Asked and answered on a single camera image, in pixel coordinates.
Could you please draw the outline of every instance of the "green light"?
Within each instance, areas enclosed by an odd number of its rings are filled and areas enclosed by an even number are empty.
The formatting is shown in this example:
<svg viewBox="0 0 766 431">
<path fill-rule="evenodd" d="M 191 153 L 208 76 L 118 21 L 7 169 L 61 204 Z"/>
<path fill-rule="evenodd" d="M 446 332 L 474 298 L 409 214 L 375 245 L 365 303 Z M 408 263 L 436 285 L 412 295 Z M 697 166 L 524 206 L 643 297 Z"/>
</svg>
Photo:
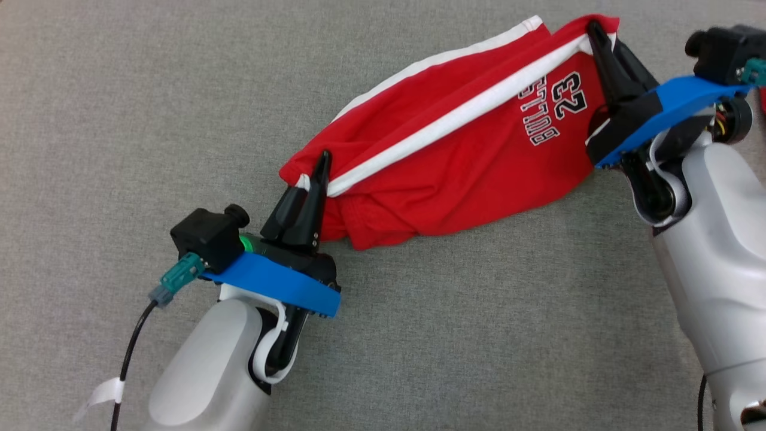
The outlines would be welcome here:
<svg viewBox="0 0 766 431">
<path fill-rule="evenodd" d="M 244 251 L 252 253 L 253 252 L 253 243 L 250 242 L 250 239 L 245 235 L 240 235 L 240 241 L 242 242 L 242 245 L 244 245 Z"/>
</svg>

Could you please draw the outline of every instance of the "red garment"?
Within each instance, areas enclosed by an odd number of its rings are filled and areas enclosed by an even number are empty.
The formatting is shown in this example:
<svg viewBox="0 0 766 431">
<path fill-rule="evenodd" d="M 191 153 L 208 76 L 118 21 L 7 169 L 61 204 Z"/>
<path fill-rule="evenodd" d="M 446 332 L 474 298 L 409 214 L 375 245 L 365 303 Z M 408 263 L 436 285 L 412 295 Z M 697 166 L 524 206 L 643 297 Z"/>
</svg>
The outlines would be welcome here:
<svg viewBox="0 0 766 431">
<path fill-rule="evenodd" d="M 357 249 L 444 235 L 561 198 L 592 165 L 588 123 L 604 96 L 579 18 L 538 17 L 412 64 L 357 97 L 280 170 L 289 184 L 332 152 L 323 240 Z"/>
</svg>

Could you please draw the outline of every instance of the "gray fabric surface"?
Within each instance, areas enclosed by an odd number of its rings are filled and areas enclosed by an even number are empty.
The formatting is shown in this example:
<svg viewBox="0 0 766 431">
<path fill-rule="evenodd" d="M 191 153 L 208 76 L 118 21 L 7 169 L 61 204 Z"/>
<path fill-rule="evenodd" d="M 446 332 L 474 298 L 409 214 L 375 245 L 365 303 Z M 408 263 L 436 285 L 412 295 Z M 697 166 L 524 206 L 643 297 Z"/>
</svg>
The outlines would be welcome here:
<svg viewBox="0 0 766 431">
<path fill-rule="evenodd" d="M 6 0 L 0 4 L 0 429 L 71 416 L 119 372 L 168 230 L 238 202 L 253 227 L 277 169 L 355 95 L 429 54 L 538 14 L 591 12 L 660 80 L 698 28 L 763 25 L 760 1 Z M 738 147 L 766 179 L 762 120 Z M 545 208 L 354 252 L 306 326 L 270 429 L 693 429 L 700 369 L 630 193 L 595 173 Z M 216 298 L 194 284 L 139 339 L 122 427 Z"/>
</svg>

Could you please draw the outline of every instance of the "number 23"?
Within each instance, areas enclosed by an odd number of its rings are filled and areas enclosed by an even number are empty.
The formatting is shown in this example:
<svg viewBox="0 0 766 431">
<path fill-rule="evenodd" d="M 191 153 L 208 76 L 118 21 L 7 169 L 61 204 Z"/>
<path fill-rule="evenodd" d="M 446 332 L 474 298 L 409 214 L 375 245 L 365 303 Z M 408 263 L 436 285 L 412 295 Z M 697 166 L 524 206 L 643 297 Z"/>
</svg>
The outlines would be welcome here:
<svg viewBox="0 0 766 431">
<path fill-rule="evenodd" d="M 580 90 L 580 84 L 581 80 L 578 72 L 572 72 L 566 78 L 553 84 L 551 92 L 553 93 L 553 101 L 556 103 L 553 108 L 556 119 L 563 119 L 566 114 L 565 111 L 576 114 L 588 107 L 588 102 L 585 101 L 585 94 Z M 570 93 L 570 97 L 564 97 L 565 91 Z"/>
</svg>

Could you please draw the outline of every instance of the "black cable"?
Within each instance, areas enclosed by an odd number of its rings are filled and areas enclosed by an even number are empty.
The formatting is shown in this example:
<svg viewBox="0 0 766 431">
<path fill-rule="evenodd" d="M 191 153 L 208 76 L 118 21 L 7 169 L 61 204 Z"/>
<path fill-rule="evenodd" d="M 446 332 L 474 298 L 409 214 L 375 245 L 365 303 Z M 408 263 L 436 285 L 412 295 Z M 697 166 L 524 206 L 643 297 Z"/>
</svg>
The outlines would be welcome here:
<svg viewBox="0 0 766 431">
<path fill-rule="evenodd" d="M 146 322 L 146 318 L 149 316 L 149 314 L 154 310 L 154 307 L 157 306 L 157 301 L 152 301 L 149 303 L 149 306 L 146 307 L 144 312 L 141 314 L 141 317 L 139 317 L 139 321 L 136 322 L 136 328 L 133 329 L 133 335 L 130 337 L 130 342 L 128 343 L 128 350 L 125 351 L 125 359 L 123 359 L 123 368 L 119 372 L 119 381 L 125 383 L 125 379 L 128 377 L 128 366 L 130 365 L 130 357 L 133 355 L 133 349 L 136 347 L 136 340 L 139 339 L 139 334 L 141 333 L 141 328 L 143 327 L 144 322 Z M 119 419 L 119 405 L 120 403 L 114 403 L 114 411 L 112 412 L 112 429 L 111 431 L 117 431 L 117 420 Z"/>
<path fill-rule="evenodd" d="M 699 382 L 699 395 L 697 396 L 697 431 L 702 431 L 702 407 L 705 404 L 705 386 L 708 384 L 708 377 L 703 374 L 702 381 Z"/>
</svg>

